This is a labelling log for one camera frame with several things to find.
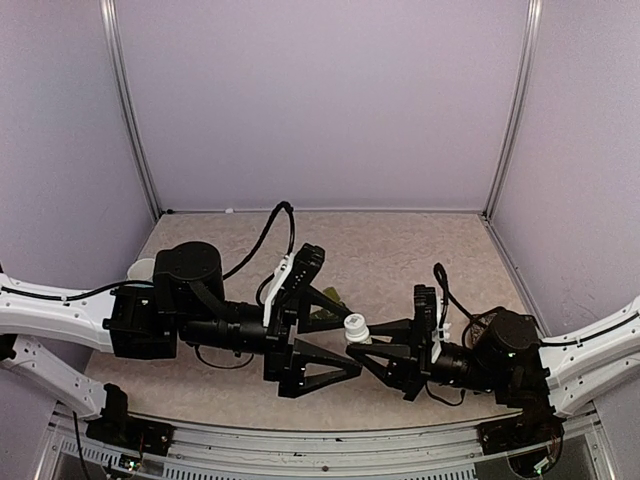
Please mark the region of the green weekly pill organizer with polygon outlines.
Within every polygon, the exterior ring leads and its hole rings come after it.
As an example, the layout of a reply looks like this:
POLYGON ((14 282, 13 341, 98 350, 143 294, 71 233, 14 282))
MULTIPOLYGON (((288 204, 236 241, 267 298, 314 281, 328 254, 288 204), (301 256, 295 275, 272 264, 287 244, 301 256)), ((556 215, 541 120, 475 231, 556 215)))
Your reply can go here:
POLYGON ((321 291, 316 291, 313 299, 314 308, 310 316, 312 320, 334 320, 344 318, 349 313, 349 309, 342 300, 337 289, 333 286, 327 287, 321 291))

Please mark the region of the white pill bottle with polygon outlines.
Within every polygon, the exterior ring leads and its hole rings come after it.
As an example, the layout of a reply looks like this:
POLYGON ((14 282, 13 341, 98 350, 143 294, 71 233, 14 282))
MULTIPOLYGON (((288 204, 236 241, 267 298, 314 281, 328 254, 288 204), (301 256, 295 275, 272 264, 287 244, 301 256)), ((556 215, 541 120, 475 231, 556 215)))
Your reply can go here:
POLYGON ((345 337, 351 344, 371 344, 372 339, 368 330, 357 333, 346 332, 345 337))

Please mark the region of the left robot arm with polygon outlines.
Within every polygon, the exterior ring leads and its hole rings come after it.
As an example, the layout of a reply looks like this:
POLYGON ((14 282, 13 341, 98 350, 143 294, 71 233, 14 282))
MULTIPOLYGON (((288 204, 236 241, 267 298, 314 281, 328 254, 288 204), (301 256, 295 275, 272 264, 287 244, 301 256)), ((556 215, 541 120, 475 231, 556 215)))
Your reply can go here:
POLYGON ((123 281, 93 291, 27 285, 1 280, 1 365, 30 378, 79 417, 98 420, 121 445, 140 434, 117 386, 85 377, 43 347, 62 340, 133 360, 167 360, 180 343, 236 355, 262 356, 264 377, 284 398, 297 398, 359 376, 360 365, 291 333, 311 333, 313 306, 339 318, 348 310, 312 283, 325 259, 322 248, 305 244, 286 255, 259 305, 225 297, 219 251, 187 242, 160 252, 148 281, 123 281))

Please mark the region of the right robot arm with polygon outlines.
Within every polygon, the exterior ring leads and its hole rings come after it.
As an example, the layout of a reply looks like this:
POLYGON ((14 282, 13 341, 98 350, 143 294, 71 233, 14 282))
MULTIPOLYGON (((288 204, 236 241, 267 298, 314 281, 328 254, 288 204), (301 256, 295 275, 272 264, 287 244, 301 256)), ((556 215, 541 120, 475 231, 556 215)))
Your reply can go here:
POLYGON ((428 383, 488 392, 497 403, 523 413, 511 433, 535 442, 551 424, 623 383, 639 370, 639 302, 564 336, 539 337, 533 317, 503 307, 488 311, 488 324, 472 347, 430 338, 433 309, 414 320, 371 327, 378 336, 353 343, 347 354, 386 386, 414 400, 428 383))

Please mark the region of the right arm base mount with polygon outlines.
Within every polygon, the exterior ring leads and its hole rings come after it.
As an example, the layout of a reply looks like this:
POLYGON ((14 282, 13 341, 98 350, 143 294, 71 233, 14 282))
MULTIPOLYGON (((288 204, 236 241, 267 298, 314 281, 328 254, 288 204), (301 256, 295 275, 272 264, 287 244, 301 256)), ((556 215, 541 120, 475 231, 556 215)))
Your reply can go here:
POLYGON ((551 413, 524 411, 519 415, 482 422, 477 426, 484 455, 546 443, 564 434, 564 420, 551 413))

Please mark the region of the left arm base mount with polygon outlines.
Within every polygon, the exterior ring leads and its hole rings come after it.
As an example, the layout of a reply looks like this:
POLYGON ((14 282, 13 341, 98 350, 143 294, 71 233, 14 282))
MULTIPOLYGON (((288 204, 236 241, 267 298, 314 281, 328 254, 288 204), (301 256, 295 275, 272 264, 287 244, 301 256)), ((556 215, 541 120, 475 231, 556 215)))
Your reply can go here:
POLYGON ((169 423, 125 415, 89 421, 86 436, 111 446, 165 457, 174 432, 175 427, 169 423))

